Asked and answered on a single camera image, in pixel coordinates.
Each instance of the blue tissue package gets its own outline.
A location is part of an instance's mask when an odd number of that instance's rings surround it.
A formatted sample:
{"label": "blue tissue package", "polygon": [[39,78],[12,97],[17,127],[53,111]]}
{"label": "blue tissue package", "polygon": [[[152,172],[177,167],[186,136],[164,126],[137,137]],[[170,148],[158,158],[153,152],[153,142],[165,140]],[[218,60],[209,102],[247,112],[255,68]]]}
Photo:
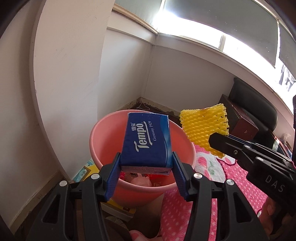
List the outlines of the blue tissue package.
{"label": "blue tissue package", "polygon": [[173,156],[168,116],[129,113],[120,163],[123,172],[169,175]]}

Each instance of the baseboard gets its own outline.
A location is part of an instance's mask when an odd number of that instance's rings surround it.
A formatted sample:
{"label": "baseboard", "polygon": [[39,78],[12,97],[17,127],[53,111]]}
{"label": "baseboard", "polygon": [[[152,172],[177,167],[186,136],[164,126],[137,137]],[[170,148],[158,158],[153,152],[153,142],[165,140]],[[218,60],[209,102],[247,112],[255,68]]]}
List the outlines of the baseboard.
{"label": "baseboard", "polygon": [[56,172],[48,182],[40,188],[24,205],[21,211],[16,215],[14,220],[11,222],[10,230],[14,234],[23,221],[26,219],[28,214],[36,207],[36,205],[41,201],[41,199],[62,179],[64,179],[63,174],[58,171]]}
{"label": "baseboard", "polygon": [[139,97],[139,98],[137,98],[137,99],[129,102],[128,104],[126,104],[125,106],[121,107],[118,110],[129,110],[130,108],[132,108],[133,106],[135,106],[137,103],[141,103],[141,98],[142,97]]}
{"label": "baseboard", "polygon": [[144,97],[139,97],[139,98],[137,98],[137,99],[129,102],[128,104],[126,104],[125,106],[121,107],[118,110],[129,110],[132,107],[134,107],[136,104],[139,104],[140,105],[141,103],[150,105],[150,106],[152,106],[152,107],[154,107],[156,109],[159,109],[159,110],[161,110],[163,112],[166,112],[166,113],[170,113],[171,112],[172,115],[174,115],[174,116],[180,116],[180,112],[175,111],[173,109],[170,109],[170,108],[168,108],[168,107],[166,107],[164,105],[158,104],[156,102],[153,102],[152,100],[148,100],[148,99],[146,99]]}
{"label": "baseboard", "polygon": [[164,105],[158,104],[156,102],[153,102],[152,100],[148,100],[148,99],[145,99],[145,98],[141,97],[140,102],[141,101],[142,101],[142,103],[148,104],[148,105],[150,105],[150,106],[152,106],[152,107],[154,107],[156,109],[162,110],[163,112],[166,112],[166,113],[172,112],[173,115],[180,116],[180,112],[175,111],[173,109],[170,109],[170,108],[168,108],[168,107],[166,107]]}

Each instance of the yellow foam net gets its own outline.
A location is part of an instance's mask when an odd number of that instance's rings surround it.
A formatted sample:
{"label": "yellow foam net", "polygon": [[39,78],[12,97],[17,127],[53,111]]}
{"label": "yellow foam net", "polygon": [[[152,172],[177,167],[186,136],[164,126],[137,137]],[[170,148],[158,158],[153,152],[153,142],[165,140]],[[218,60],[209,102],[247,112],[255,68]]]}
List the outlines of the yellow foam net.
{"label": "yellow foam net", "polygon": [[219,158],[224,154],[210,147],[209,137],[218,132],[229,135],[226,108],[223,104],[214,105],[201,110],[182,110],[180,120],[188,139],[195,145],[203,147]]}

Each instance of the white wall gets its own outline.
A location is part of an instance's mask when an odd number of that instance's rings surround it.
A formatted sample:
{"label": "white wall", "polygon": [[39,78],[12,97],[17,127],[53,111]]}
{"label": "white wall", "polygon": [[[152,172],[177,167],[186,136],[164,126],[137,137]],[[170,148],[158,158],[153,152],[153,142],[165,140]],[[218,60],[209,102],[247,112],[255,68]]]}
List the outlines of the white wall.
{"label": "white wall", "polygon": [[90,159],[98,79],[114,0],[47,0],[32,36],[31,82],[39,122],[70,178]]}
{"label": "white wall", "polygon": [[155,42],[156,35],[154,33],[115,11],[111,12],[107,29],[127,34],[151,44],[154,44]]}
{"label": "white wall", "polygon": [[30,89],[29,48],[39,5],[27,3],[0,39],[0,214],[9,226],[58,170]]}
{"label": "white wall", "polygon": [[107,30],[98,83],[98,119],[141,96],[152,46]]}
{"label": "white wall", "polygon": [[228,95],[233,74],[196,56],[155,47],[144,98],[173,110],[201,109]]}
{"label": "white wall", "polygon": [[244,80],[267,98],[286,119],[286,124],[290,125],[291,128],[293,127],[293,114],[283,100],[256,74],[231,57],[202,43],[167,34],[160,34],[156,39],[156,45],[179,50],[207,60]]}

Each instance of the bright window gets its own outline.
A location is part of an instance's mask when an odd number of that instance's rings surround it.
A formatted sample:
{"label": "bright window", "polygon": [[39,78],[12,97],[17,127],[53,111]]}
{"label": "bright window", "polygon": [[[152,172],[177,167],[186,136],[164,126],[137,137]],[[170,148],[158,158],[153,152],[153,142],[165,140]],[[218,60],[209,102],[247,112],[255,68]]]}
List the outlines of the bright window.
{"label": "bright window", "polygon": [[258,75],[293,112],[292,98],[296,95],[295,79],[278,57],[274,68],[249,46],[229,35],[226,35],[223,52]]}
{"label": "bright window", "polygon": [[207,25],[179,18],[170,12],[160,12],[154,21],[157,30],[164,34],[184,36],[219,48],[223,33]]}
{"label": "bright window", "polygon": [[[159,12],[154,20],[154,26],[161,33],[203,42],[235,59],[266,82],[293,113],[292,98],[296,95],[296,80],[278,55],[274,68],[260,54],[236,38],[207,25],[179,18],[166,11]],[[222,36],[225,39],[224,47],[220,47]]]}

